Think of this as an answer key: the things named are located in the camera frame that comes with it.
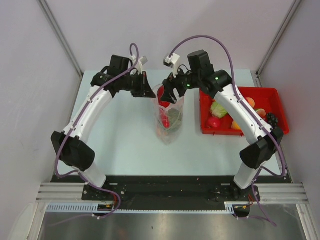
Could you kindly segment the clear pink-dotted zip bag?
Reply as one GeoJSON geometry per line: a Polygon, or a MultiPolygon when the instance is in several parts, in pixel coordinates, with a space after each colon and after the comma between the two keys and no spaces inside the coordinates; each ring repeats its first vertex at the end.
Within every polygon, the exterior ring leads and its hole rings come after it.
{"type": "Polygon", "coordinates": [[[155,132],[165,145],[172,144],[180,136],[183,128],[184,97],[177,97],[175,104],[161,101],[164,86],[153,88],[156,98],[152,99],[155,120],[155,132]]]}

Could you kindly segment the green toy melon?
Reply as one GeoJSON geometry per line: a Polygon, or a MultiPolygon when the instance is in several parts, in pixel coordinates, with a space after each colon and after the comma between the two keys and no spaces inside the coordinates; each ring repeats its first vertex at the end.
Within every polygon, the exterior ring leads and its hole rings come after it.
{"type": "Polygon", "coordinates": [[[182,127],[183,112],[172,108],[167,112],[167,116],[170,121],[170,127],[167,129],[167,131],[169,133],[177,132],[182,127]]]}

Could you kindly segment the red toy chili pepper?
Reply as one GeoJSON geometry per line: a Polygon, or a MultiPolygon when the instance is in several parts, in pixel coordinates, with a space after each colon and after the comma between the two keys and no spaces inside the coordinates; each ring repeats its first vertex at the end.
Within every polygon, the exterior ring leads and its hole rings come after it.
{"type": "Polygon", "coordinates": [[[162,123],[163,127],[165,129],[168,129],[170,127],[170,120],[169,120],[168,116],[166,114],[162,114],[160,116],[160,118],[161,118],[161,123],[162,123]]]}

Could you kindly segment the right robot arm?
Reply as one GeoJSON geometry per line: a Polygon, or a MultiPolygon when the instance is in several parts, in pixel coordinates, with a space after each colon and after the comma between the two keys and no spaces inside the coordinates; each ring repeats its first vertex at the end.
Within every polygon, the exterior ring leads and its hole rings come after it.
{"type": "Polygon", "coordinates": [[[164,58],[163,64],[172,68],[172,73],[162,82],[164,93],[161,101],[175,104],[175,91],[182,98],[187,90],[200,89],[224,107],[235,120],[249,144],[239,153],[242,164],[230,188],[231,196],[242,201],[248,196],[248,188],[257,178],[262,166],[278,150],[284,133],[280,128],[273,128],[258,115],[225,70],[214,70],[206,51],[199,50],[187,57],[190,65],[188,72],[180,69],[179,55],[173,53],[164,58]]]}

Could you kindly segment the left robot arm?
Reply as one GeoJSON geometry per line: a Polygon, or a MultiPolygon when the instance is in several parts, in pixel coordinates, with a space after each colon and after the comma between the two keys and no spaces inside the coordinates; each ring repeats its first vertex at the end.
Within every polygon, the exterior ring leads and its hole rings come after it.
{"type": "Polygon", "coordinates": [[[110,64],[92,78],[87,97],[75,117],[61,132],[54,131],[51,135],[56,161],[62,161],[94,185],[93,194],[100,200],[110,196],[111,188],[94,163],[96,154],[87,144],[89,136],[102,111],[117,93],[126,91],[134,98],[156,98],[143,70],[147,61],[146,56],[112,55],[110,64]]]}

